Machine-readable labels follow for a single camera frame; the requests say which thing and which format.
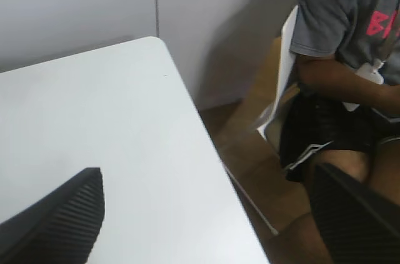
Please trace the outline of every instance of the id badge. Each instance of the id badge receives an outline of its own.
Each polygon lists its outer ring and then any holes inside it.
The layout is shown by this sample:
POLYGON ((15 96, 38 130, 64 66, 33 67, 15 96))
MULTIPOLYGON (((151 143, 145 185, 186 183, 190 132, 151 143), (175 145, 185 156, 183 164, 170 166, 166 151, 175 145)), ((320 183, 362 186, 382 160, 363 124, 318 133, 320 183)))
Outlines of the id badge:
MULTIPOLYGON (((364 79, 367 79, 369 81, 372 81, 373 83, 383 84, 385 82, 385 79, 383 78, 381 73, 379 73, 379 69, 381 69, 383 65, 384 62, 382 62, 380 59, 376 59, 374 65, 365 63, 356 71, 356 75, 364 79)), ((343 104, 344 107, 349 112, 354 112, 359 107, 359 104, 354 104, 354 103, 343 103, 343 104)))

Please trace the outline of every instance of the person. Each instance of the person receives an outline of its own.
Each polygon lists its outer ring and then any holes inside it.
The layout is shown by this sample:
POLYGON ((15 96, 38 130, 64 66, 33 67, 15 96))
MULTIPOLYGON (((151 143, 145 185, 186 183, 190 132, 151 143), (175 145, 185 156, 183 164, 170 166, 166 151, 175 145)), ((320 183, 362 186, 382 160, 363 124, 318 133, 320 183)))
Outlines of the person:
MULTIPOLYGON (((287 179, 310 193, 315 166, 331 163, 400 205, 400 0, 297 3, 291 51, 301 94, 279 151, 287 179), (363 64, 379 59, 390 36, 394 46, 379 70, 384 84, 359 76, 363 64), (360 106, 348 111, 343 102, 360 106)), ((274 264, 332 263, 310 213, 273 238, 267 253, 274 264)))

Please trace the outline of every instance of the lanyard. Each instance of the lanyard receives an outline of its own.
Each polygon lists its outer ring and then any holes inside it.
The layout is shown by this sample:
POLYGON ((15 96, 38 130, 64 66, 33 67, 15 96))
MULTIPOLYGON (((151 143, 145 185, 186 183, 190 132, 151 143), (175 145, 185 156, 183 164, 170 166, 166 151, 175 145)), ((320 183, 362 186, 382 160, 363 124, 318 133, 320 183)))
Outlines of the lanyard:
POLYGON ((397 6, 396 17, 394 18, 394 21, 392 23, 392 28, 378 51, 378 59, 380 60, 380 62, 385 63, 392 54, 394 50, 394 45, 396 44, 397 41, 397 34, 399 29, 400 29, 400 0, 397 6))

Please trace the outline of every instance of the gray wall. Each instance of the gray wall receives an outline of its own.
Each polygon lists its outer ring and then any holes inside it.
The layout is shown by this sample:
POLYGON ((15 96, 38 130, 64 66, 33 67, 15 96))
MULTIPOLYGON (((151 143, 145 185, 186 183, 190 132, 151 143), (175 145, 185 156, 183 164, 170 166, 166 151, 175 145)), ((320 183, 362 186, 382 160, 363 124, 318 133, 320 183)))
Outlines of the gray wall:
MULTIPOLYGON (((0 0, 0 72, 156 35, 155 0, 0 0)), ((199 108, 242 97, 294 0, 159 0, 199 108)))
POLYGON ((0 0, 0 71, 154 36, 154 0, 0 0))
POLYGON ((167 42, 196 105, 241 98, 294 0, 159 0, 167 42))

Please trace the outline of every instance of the gray t-shirt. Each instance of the gray t-shirt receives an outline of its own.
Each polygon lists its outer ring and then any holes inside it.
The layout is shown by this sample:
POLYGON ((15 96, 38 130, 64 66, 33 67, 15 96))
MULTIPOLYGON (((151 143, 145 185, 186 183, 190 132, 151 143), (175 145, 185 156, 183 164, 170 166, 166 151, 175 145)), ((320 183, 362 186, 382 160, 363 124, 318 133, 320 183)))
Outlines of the gray t-shirt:
MULTIPOLYGON (((390 32, 400 0, 297 0, 291 51, 329 56, 353 69, 371 63, 390 32)), ((400 84, 400 42, 381 70, 386 84, 400 84)))

